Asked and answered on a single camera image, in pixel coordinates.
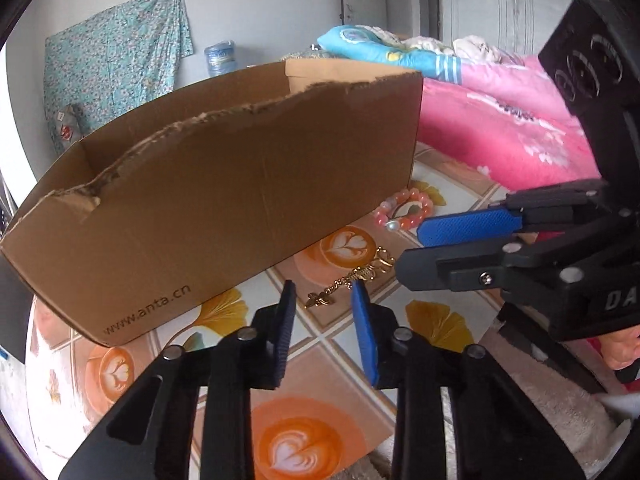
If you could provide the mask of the right hand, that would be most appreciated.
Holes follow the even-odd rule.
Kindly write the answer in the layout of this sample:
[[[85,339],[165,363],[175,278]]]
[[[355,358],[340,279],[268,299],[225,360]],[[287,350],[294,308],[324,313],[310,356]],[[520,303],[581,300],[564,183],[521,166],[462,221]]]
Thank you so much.
[[[612,370],[622,370],[639,359],[640,326],[632,326],[618,332],[601,335],[598,341],[604,362]]]

